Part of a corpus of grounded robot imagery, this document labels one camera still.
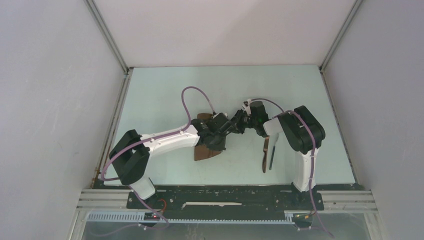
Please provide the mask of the brown cloth napkin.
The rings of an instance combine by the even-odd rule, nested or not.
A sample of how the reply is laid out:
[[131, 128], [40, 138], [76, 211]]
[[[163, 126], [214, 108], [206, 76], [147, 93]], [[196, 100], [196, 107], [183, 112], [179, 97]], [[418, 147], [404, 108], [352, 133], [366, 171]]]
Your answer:
[[[212, 118], [211, 113], [198, 113], [197, 118], [201, 120], [209, 120]], [[211, 150], [205, 145], [197, 145], [194, 147], [194, 161], [201, 161], [213, 158], [217, 155], [220, 155], [222, 151]]]

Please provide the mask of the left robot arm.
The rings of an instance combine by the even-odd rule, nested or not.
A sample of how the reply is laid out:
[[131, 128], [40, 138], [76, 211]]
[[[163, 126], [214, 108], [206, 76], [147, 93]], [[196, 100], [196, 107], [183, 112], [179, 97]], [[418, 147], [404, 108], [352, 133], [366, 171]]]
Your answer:
[[117, 174], [115, 179], [130, 187], [145, 208], [153, 208], [158, 202], [158, 194], [147, 175], [149, 160], [170, 151], [196, 146], [223, 151], [226, 136], [233, 126], [225, 113], [219, 113], [210, 119], [195, 118], [180, 128], [157, 134], [141, 135], [132, 129], [112, 149], [105, 167], [113, 166]]

